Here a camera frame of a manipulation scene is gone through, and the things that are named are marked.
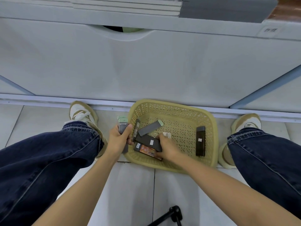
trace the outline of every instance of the jeans leg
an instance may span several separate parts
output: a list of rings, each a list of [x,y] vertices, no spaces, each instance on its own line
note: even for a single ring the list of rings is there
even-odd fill
[[[0,150],[0,225],[32,225],[102,147],[95,130],[74,121]]]
[[[228,137],[248,185],[301,219],[301,146],[255,128]]]

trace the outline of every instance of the right hand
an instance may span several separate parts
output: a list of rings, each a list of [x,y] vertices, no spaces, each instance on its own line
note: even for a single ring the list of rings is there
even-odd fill
[[[181,151],[176,143],[164,136],[163,133],[160,133],[156,138],[160,140],[162,147],[162,152],[156,152],[156,156],[167,159],[168,161],[173,161],[175,156],[181,154]]]

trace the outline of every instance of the label sticker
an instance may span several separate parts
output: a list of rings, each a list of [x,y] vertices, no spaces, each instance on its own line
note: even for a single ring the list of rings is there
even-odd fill
[[[169,139],[171,138],[171,133],[169,133],[169,132],[164,132],[163,135],[165,137],[168,137]]]

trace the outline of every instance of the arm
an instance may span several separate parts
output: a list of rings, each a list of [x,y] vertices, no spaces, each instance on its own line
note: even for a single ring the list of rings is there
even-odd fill
[[[163,134],[159,138],[163,152],[157,155],[182,167],[238,226],[301,225],[301,220],[269,198],[181,153],[177,145]]]
[[[122,135],[117,125],[110,131],[108,147],[93,167],[70,187],[33,226],[84,226],[87,225],[97,201],[117,162],[133,126],[130,124]]]

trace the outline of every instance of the forearm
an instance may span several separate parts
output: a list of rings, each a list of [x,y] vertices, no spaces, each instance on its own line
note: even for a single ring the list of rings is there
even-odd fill
[[[71,186],[33,226],[86,226],[102,193],[110,171],[117,161],[110,151]]]
[[[238,180],[178,154],[172,160],[182,167],[238,226],[300,225],[300,220],[267,197]]]

